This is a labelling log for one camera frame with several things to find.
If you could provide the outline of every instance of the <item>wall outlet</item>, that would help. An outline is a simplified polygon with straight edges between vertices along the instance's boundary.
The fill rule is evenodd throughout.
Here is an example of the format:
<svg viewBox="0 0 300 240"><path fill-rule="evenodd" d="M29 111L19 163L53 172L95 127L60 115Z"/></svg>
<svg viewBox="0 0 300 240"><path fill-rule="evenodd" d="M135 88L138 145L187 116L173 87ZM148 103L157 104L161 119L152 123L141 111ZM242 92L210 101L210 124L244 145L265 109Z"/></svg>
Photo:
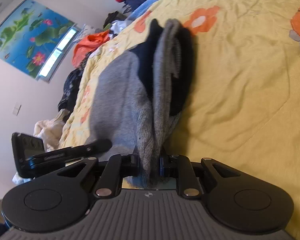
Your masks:
<svg viewBox="0 0 300 240"><path fill-rule="evenodd" d="M21 104L16 102L13 110L12 110L12 114L15 115L15 116L18 116L19 112L20 112L20 109L21 109Z"/></svg>

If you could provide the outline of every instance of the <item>window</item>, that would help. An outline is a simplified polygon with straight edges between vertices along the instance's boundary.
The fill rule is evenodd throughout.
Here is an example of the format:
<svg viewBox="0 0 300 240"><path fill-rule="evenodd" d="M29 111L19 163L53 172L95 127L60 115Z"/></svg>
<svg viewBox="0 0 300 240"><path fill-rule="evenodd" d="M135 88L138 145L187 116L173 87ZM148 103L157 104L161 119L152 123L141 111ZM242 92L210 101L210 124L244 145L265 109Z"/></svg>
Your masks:
<svg viewBox="0 0 300 240"><path fill-rule="evenodd" d="M79 29L76 27L72 27L67 34L63 37L63 39L56 46L54 51L48 57L47 61L44 63L42 69L40 70L37 79L42 79L46 82L49 82L52 78L54 72L57 70L58 66L62 62L62 59L67 54L69 49L71 48L71 42L79 33Z"/></svg>

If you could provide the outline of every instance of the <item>silver screw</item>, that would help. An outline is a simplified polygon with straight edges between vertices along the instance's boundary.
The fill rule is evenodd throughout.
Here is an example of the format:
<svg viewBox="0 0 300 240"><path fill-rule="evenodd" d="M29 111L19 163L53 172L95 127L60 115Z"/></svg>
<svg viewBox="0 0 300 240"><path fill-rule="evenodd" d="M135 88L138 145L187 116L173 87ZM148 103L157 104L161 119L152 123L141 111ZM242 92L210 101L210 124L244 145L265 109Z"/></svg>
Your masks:
<svg viewBox="0 0 300 240"><path fill-rule="evenodd" d="M194 197L194 196L197 196L199 195L199 190L195 189L195 188L187 188L183 191L183 193L186 195L186 196L189 196L189 197Z"/></svg>
<svg viewBox="0 0 300 240"><path fill-rule="evenodd" d="M112 191L109 188L100 188L96 191L96 194L100 197L106 197L111 195Z"/></svg>

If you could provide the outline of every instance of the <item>yellow blanket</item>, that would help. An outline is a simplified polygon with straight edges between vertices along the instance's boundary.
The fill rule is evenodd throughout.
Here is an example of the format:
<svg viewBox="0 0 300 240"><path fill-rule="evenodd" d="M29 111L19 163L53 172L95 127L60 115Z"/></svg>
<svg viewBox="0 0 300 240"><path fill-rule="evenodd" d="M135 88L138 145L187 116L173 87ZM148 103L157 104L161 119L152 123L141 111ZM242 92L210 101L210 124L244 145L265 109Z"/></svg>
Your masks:
<svg viewBox="0 0 300 240"><path fill-rule="evenodd" d="M300 39L289 37L299 8L300 0L154 3L88 61L60 147L83 144L89 136L89 110L102 70L145 40L152 19L164 26L177 18L195 35L197 55L168 152L197 162L212 157L283 188L295 204L286 229L300 239Z"/></svg>

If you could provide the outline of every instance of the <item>orange bag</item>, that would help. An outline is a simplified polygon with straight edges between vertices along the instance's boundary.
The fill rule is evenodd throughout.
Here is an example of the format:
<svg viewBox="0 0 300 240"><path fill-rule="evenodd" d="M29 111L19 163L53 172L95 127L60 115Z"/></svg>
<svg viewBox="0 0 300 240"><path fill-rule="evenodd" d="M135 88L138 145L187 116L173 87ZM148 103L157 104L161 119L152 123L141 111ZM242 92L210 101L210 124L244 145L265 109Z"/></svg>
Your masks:
<svg viewBox="0 0 300 240"><path fill-rule="evenodd" d="M109 30L84 37L74 48L72 65L78 68L88 52L95 51L109 40Z"/></svg>

